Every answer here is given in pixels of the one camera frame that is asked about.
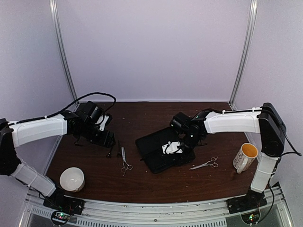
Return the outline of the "black zip tool case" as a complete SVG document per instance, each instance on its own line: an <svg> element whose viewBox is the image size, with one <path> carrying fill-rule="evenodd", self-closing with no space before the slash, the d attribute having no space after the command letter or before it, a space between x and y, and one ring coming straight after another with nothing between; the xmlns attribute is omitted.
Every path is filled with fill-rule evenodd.
<svg viewBox="0 0 303 227"><path fill-rule="evenodd" d="M181 166L192 162L196 158L194 151L175 154L163 153L169 141L180 141L178 134L170 127L161 129L135 141L142 160L153 174L161 173L173 166Z"/></svg>

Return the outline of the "silver thinning shears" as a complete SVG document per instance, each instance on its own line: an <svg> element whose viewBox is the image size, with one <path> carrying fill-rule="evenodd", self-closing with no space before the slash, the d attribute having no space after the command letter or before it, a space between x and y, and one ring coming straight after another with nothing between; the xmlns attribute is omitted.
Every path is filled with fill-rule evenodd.
<svg viewBox="0 0 303 227"><path fill-rule="evenodd" d="M123 159L123 167L121 168L121 172L123 173L123 177L124 177L128 170L133 169L133 166L128 164L127 161L126 161L126 154L125 154L125 148L124 147L121 147L121 154L122 154L122 159Z"/></svg>

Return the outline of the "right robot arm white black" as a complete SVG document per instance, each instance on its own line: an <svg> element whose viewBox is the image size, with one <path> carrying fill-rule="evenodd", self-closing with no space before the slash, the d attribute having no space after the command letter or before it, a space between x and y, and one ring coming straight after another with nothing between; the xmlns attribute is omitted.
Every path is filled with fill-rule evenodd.
<svg viewBox="0 0 303 227"><path fill-rule="evenodd" d="M286 126L271 103L241 111L206 109L192 118L180 112L173 117L170 125L184 137L181 141L169 141L162 146L162 152L168 155L192 151L208 134L220 132L260 134L262 156L242 203L246 208L252 209L261 201L267 183L282 157L286 139Z"/></svg>

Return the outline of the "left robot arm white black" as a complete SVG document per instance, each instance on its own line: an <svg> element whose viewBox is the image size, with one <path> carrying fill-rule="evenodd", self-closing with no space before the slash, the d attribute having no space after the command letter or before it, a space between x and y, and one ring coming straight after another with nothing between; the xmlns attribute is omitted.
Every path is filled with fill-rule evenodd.
<svg viewBox="0 0 303 227"><path fill-rule="evenodd" d="M15 149L36 140L63 135L72 135L76 139L83 137L92 144L111 148L116 143L115 136L105 128L111 120L110 114L91 101L80 104L74 112L63 110L54 116L44 116L38 120L8 122L2 118L0 173L36 189L49 197L50 203L58 210L63 210L68 206L68 199L58 192L52 180L18 158Z"/></svg>

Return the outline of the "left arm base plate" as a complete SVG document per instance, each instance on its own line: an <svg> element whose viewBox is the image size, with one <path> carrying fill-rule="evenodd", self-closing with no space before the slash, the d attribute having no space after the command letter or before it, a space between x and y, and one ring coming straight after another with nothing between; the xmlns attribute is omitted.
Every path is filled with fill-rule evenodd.
<svg viewBox="0 0 303 227"><path fill-rule="evenodd" d="M65 196L64 190L56 189L50 196L44 197L43 205L68 214L81 215L85 201Z"/></svg>

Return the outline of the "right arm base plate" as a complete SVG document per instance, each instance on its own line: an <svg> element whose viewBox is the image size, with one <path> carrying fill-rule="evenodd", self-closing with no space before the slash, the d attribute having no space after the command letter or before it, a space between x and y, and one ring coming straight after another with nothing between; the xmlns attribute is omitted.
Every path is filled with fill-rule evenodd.
<svg viewBox="0 0 303 227"><path fill-rule="evenodd" d="M256 192L249 189L240 197L230 198L226 201L230 214L257 209L259 206L267 205L264 192Z"/></svg>

